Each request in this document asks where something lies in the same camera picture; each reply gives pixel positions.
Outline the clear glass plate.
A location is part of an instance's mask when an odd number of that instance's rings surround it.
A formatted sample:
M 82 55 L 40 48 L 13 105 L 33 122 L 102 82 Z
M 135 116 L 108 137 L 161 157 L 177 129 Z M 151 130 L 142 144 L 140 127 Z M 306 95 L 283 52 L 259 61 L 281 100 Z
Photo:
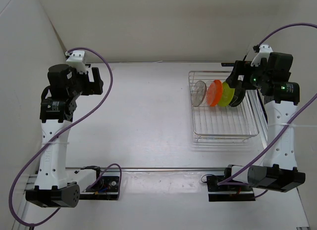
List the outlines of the clear glass plate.
M 194 107 L 204 106 L 206 104 L 207 85 L 199 80 L 195 83 L 192 93 L 191 102 Z

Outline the orange plate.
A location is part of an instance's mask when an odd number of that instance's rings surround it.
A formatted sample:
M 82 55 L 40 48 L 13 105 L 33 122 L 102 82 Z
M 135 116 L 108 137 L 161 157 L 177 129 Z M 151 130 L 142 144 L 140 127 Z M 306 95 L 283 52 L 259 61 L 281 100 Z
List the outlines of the orange plate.
M 222 82 L 220 80 L 214 80 L 207 90 L 207 104 L 210 107 L 216 106 L 222 97 Z

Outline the green plate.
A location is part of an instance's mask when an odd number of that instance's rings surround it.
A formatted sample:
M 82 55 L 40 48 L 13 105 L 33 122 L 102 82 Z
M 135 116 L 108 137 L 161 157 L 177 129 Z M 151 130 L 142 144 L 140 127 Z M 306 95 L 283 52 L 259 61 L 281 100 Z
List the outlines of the green plate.
M 231 88 L 227 82 L 222 83 L 222 96 L 218 102 L 218 106 L 226 107 L 230 104 L 233 99 L 235 89 Z

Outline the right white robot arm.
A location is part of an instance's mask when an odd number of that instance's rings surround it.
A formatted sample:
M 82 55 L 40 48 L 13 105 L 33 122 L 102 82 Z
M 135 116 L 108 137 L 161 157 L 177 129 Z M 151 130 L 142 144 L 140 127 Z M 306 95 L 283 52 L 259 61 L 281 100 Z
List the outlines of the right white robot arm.
M 260 58 L 259 65 L 250 61 L 235 61 L 226 79 L 230 88 L 236 88 L 239 76 L 242 87 L 260 90 L 267 115 L 267 146 L 244 167 L 232 165 L 219 185 L 234 190 L 240 184 L 253 188 L 288 192 L 305 182 L 305 173 L 297 170 L 294 149 L 294 129 L 290 126 L 301 113 L 298 110 L 300 87 L 290 82 L 293 56 L 270 52 Z

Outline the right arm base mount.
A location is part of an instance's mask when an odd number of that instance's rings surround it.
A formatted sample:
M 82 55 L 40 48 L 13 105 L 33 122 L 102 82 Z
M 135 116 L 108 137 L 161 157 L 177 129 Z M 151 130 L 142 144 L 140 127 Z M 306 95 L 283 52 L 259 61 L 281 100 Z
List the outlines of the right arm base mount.
M 206 174 L 201 177 L 201 183 L 207 185 L 209 202 L 242 202 L 255 201 L 254 191 L 245 185 L 217 185 L 224 176 Z

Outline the black plate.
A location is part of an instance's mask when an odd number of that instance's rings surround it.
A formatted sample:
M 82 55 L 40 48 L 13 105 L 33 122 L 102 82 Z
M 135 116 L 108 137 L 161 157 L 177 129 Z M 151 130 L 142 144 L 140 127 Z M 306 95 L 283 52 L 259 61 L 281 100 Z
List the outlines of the black plate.
M 236 107 L 241 104 L 246 94 L 245 88 L 242 87 L 242 81 L 238 80 L 238 85 L 235 88 L 234 96 L 229 103 L 230 107 Z

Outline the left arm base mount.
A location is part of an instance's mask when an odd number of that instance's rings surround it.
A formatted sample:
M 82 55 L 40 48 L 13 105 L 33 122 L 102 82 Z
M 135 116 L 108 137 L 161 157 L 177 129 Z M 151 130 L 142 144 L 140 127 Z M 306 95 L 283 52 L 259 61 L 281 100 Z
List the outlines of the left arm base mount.
M 80 186 L 80 200 L 112 200 L 116 201 L 120 197 L 122 168 L 113 163 L 105 169 L 99 166 L 86 166 L 76 175 L 83 174 L 77 184 Z

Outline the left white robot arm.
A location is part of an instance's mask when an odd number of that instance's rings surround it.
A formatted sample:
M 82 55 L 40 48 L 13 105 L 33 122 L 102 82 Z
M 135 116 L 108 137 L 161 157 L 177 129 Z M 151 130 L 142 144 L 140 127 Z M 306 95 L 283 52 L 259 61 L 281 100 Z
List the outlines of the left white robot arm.
M 74 208 L 80 199 L 79 179 L 71 180 L 66 172 L 66 149 L 76 99 L 81 95 L 101 95 L 103 81 L 97 67 L 80 73 L 67 64 L 49 68 L 49 86 L 41 96 L 40 120 L 42 145 L 40 165 L 34 187 L 26 191 L 26 200 L 42 208 Z

